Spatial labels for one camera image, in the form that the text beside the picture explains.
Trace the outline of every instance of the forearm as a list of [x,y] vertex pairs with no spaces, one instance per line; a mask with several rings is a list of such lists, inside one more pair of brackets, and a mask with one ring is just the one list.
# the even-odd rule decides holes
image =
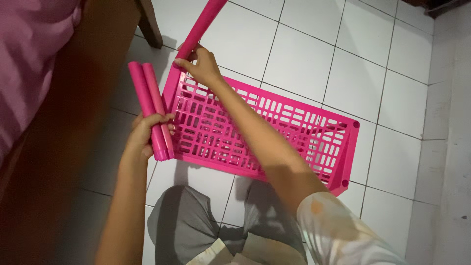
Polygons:
[[296,214],[308,195],[328,191],[299,153],[222,81],[211,87],[244,137],[281,200]]
[[140,264],[144,244],[147,158],[125,150],[95,264]]

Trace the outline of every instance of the wooden chair leg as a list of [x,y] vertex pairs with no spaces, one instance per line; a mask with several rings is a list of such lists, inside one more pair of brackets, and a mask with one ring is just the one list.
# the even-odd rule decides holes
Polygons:
[[155,20],[154,7],[151,0],[136,0],[141,19],[139,20],[139,28],[147,40],[147,43],[153,48],[160,49],[163,45],[162,35],[159,26]]

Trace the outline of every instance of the plastic grid panel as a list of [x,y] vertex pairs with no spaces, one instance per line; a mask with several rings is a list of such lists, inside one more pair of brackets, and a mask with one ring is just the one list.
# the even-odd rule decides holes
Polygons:
[[[290,142],[329,187],[350,128],[338,119],[329,118],[328,111],[230,78],[226,80]],[[216,169],[224,166],[224,171],[235,174],[242,171],[245,176],[265,180],[256,158],[210,90],[182,73],[173,102],[177,158],[193,157],[219,165]]]

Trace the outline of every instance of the pink plastic shelf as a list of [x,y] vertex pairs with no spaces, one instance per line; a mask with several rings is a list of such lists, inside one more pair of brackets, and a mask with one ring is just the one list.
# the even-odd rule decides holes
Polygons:
[[[347,189],[358,121],[225,79],[297,149],[335,196]],[[210,90],[172,66],[163,98],[167,112],[176,114],[176,132],[172,137],[175,158],[266,180],[257,159]]]

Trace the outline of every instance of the wooden furniture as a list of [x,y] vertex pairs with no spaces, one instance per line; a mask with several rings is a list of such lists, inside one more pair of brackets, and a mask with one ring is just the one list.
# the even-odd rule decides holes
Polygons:
[[85,2],[43,104],[0,169],[0,263],[42,264],[53,254],[138,25],[162,46],[150,0]]

